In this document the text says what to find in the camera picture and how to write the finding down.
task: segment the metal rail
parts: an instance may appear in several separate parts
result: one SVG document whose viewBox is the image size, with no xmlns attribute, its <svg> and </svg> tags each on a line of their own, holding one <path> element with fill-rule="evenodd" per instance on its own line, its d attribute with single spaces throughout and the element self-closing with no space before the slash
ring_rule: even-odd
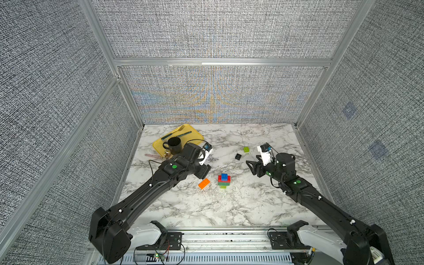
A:
<svg viewBox="0 0 424 265">
<path fill-rule="evenodd" d="M 331 59 L 259 59 L 259 58 L 115 58 L 116 66 L 167 65 L 167 66 L 317 66 L 329 67 Z"/>
</svg>

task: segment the fabric wall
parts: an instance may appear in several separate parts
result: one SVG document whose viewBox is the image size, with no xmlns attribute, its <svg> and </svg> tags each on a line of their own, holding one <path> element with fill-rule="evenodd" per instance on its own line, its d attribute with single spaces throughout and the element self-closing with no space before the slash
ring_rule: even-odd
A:
<svg viewBox="0 0 424 265">
<path fill-rule="evenodd" d="M 329 58 L 360 0 L 92 0 L 116 57 Z"/>
<path fill-rule="evenodd" d="M 424 2 L 377 0 L 301 127 L 338 206 L 424 248 Z"/>
<path fill-rule="evenodd" d="M 112 78 L 78 1 L 0 8 L 0 229 Z"/>
<path fill-rule="evenodd" d="M 331 59 L 360 0 L 92 3 L 116 58 Z M 145 123 L 293 123 L 322 70 L 123 67 Z"/>
<path fill-rule="evenodd" d="M 293 123 L 322 67 L 128 66 L 145 123 Z"/>
<path fill-rule="evenodd" d="M 115 88 L 1 264 L 81 264 L 91 215 L 110 207 L 137 131 Z"/>
</svg>

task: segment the red lego brick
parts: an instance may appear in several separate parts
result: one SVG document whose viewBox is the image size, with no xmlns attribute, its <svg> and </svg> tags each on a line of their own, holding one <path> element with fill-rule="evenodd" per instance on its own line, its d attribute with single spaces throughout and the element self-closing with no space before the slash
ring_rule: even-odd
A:
<svg viewBox="0 0 424 265">
<path fill-rule="evenodd" d="M 218 182 L 230 183 L 231 182 L 231 176 L 228 176 L 228 180 L 224 181 L 224 180 L 221 180 L 221 175 L 218 175 Z"/>
</svg>

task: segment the marble tabletop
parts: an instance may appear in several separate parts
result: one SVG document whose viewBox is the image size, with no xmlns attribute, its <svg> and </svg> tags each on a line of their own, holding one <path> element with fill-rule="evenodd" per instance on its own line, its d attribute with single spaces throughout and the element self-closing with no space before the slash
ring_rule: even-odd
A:
<svg viewBox="0 0 424 265">
<path fill-rule="evenodd" d="M 139 188 L 151 177 L 148 164 L 156 154 L 152 143 L 179 125 L 146 125 L 134 155 L 120 200 Z M 297 174 L 318 188 L 306 157 L 291 124 L 194 124 L 214 151 L 205 164 L 212 168 L 207 176 L 211 183 L 201 190 L 202 181 L 194 175 L 178 183 L 154 201 L 135 221 L 133 227 L 152 220 L 163 226 L 286 226 L 298 220 L 323 225 L 315 214 L 271 186 L 267 176 L 253 176 L 246 160 L 256 160 L 256 146 L 268 142 L 278 152 L 296 156 Z M 243 147 L 250 152 L 244 153 Z M 242 158 L 235 159 L 239 153 Z M 159 164 L 152 163 L 153 170 Z M 227 173 L 231 184 L 218 186 L 218 175 Z"/>
</svg>

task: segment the teal pen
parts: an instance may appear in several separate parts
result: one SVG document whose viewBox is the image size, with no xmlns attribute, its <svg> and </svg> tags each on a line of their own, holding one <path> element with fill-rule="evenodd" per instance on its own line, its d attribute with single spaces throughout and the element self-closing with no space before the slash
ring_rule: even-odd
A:
<svg viewBox="0 0 424 265">
<path fill-rule="evenodd" d="M 183 133 L 183 134 L 177 135 L 177 136 L 175 136 L 175 137 L 181 137 L 181 136 L 184 136 L 184 135 L 186 135 L 186 134 L 190 134 L 190 133 L 191 133 L 191 131 L 188 131 L 188 132 L 186 132 L 186 133 Z"/>
</svg>

